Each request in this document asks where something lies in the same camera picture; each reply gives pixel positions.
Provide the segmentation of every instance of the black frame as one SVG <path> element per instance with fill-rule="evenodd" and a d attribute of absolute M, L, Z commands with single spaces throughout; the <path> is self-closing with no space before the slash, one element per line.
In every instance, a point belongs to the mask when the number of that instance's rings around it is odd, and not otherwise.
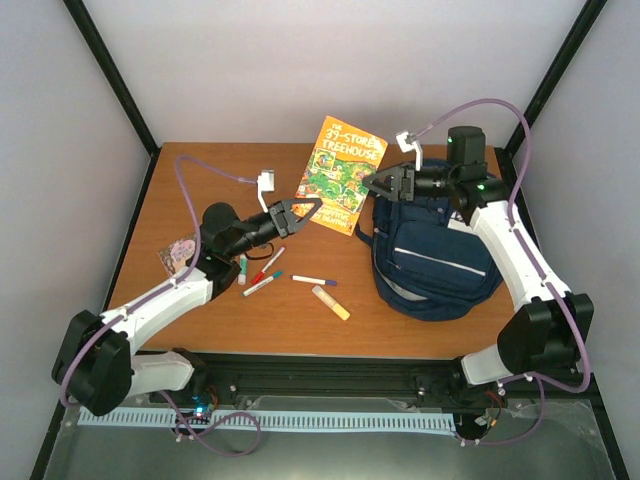
<path fill-rule="evenodd" d="M 63 1 L 98 65 L 102 69 L 105 78 L 125 110 L 140 141 L 149 154 L 149 165 L 144 182 L 107 292 L 104 304 L 104 308 L 106 309 L 108 308 L 116 281 L 120 274 L 120 269 L 124 262 L 125 254 L 129 247 L 161 149 L 156 144 L 151 131 L 147 127 L 142 114 L 136 106 L 83 1 Z M 535 123 L 605 4 L 606 0 L 587 0 L 585 2 L 525 110 L 525 118 L 531 126 Z M 502 178 L 509 187 L 513 186 L 517 178 L 513 160 L 523 141 L 524 132 L 522 127 L 518 125 L 507 145 L 504 148 L 495 148 Z M 531 218 L 521 193 L 518 194 L 516 202 L 525 227 L 534 241 L 536 241 Z M 228 402 L 234 402 L 237 395 L 250 396 L 267 393 L 281 395 L 319 395 L 321 393 L 323 396 L 327 396 L 327 394 L 340 396 L 383 396 L 417 402 L 425 406 L 428 404 L 429 406 L 441 407 L 445 410 L 452 408 L 451 405 L 428 403 L 425 397 L 418 393 L 420 378 L 424 375 L 433 375 L 434 371 L 438 372 L 447 368 L 446 365 L 449 363 L 447 361 L 228 354 L 206 354 L 203 355 L 203 357 L 208 364 L 216 366 L 216 371 L 218 375 L 220 375 L 220 382 L 223 385 L 221 391 L 224 393 L 221 392 L 221 397 L 222 400 Z M 256 376 L 255 372 L 257 371 L 261 372 L 261 375 Z M 560 380 L 569 382 L 576 381 L 575 377 L 577 375 L 572 372 L 556 371 L 549 373 Z M 318 382 L 322 382 L 322 388 L 318 388 Z M 521 381 L 515 382 L 513 386 L 510 387 L 509 392 L 514 398 L 530 397 L 537 395 L 537 388 L 536 385 Z M 576 398 L 552 387 L 548 389 L 547 394 L 549 398 Z M 579 398 L 588 399 L 593 406 L 600 433 L 603 437 L 616 478 L 629 478 L 595 379 L 589 389 L 581 394 Z M 456 407 L 455 410 L 458 413 L 464 413 L 463 408 Z M 36 459 L 31 474 L 32 479 L 44 477 L 63 417 L 64 408 L 58 403 Z"/>

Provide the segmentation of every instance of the yellow glue stick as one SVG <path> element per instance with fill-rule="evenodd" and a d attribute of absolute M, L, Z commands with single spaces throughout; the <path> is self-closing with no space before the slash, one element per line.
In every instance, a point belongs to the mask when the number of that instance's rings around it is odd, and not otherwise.
<path fill-rule="evenodd" d="M 324 289 L 320 285 L 316 285 L 311 289 L 311 291 L 322 300 L 327 307 L 329 307 L 333 312 L 338 315 L 341 319 L 346 320 L 351 315 L 347 312 L 342 305 L 336 302 L 331 295 L 324 291 Z"/>

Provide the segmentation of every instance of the white marker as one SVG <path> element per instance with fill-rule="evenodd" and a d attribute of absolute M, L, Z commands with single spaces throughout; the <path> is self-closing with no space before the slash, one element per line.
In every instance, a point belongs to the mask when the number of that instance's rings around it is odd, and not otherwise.
<path fill-rule="evenodd" d="M 260 270 L 260 273 L 258 273 L 258 275 L 253 277 L 253 280 L 251 280 L 252 285 L 256 285 L 260 280 L 262 280 L 262 277 L 264 277 L 264 272 L 266 272 L 267 269 L 271 265 L 273 265 L 273 262 L 275 262 L 278 259 L 278 257 L 282 255 L 282 252 L 284 252 L 284 247 L 280 247 L 278 251 L 275 253 L 275 255 L 271 257 L 271 260 L 269 260 L 267 264 L 264 267 L 262 267 L 262 270 Z"/>
<path fill-rule="evenodd" d="M 266 284 L 273 282 L 276 278 L 278 278 L 280 275 L 282 275 L 282 270 L 278 270 L 276 273 L 274 273 L 273 275 L 271 275 L 270 277 L 265 278 L 263 281 L 261 281 L 260 283 L 255 284 L 253 287 L 251 288 L 247 288 L 244 292 L 242 292 L 242 296 L 243 297 L 248 297 L 249 295 L 251 295 L 253 292 L 255 292 L 256 290 L 261 289 L 262 287 L 264 287 Z"/>
<path fill-rule="evenodd" d="M 295 280 L 296 282 L 315 283 L 316 285 L 331 285 L 332 287 L 338 285 L 338 282 L 335 280 L 322 280 L 321 278 L 303 277 L 300 275 L 291 275 L 291 280 Z"/>

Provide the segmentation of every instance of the backpack strap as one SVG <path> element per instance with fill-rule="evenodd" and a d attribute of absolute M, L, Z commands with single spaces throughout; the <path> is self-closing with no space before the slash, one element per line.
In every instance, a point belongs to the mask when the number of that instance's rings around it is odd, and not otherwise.
<path fill-rule="evenodd" d="M 366 243 L 367 245 L 369 245 L 369 247 L 373 247 L 373 237 L 371 235 L 367 235 L 366 233 L 364 233 L 362 231 L 362 229 L 360 228 L 360 223 L 356 223 L 356 237 L 358 237 L 360 240 L 362 240 L 364 243 Z"/>

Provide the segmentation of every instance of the small card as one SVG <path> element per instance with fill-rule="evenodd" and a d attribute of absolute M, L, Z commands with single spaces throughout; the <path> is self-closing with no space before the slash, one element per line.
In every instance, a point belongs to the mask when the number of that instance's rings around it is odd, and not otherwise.
<path fill-rule="evenodd" d="M 171 245 L 158 251 L 160 261 L 169 276 L 187 264 L 187 260 L 196 252 L 196 234 L 176 240 Z"/>

